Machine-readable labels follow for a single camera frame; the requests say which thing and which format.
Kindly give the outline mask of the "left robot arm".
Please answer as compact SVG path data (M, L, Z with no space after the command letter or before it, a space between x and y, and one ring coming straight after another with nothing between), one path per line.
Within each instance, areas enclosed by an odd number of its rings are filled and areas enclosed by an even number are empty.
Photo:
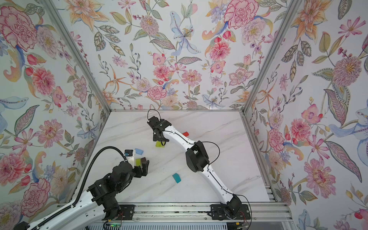
M76 221L73 229L86 227L96 220L114 220L125 211L121 208L116 195L124 191L134 177L147 176L149 160L143 158L140 166L132 166L122 161L111 173L97 180L77 198L45 218L15 225L15 230L60 230Z

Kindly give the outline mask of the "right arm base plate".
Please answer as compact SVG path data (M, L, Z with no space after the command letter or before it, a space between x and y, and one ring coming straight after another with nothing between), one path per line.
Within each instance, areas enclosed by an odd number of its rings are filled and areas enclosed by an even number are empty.
M251 212L248 205L242 204L238 210L232 211L227 205L212 204L207 213L212 220L250 220Z

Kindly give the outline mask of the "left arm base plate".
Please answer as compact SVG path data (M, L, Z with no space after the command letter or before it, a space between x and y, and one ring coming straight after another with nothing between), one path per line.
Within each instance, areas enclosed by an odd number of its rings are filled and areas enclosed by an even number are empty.
M103 220L133 220L135 205L119 205L106 212Z

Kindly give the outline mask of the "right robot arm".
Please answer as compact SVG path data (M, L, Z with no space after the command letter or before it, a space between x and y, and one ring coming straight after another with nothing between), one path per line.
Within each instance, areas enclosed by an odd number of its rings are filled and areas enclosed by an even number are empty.
M225 186L215 173L204 143L187 138L165 119L152 116L148 118L147 124L153 130L153 141L159 141L162 144L176 141L184 148L188 168L195 173L200 173L205 178L219 197L220 203L224 205L222 213L229 219L235 219L242 206L242 201Z

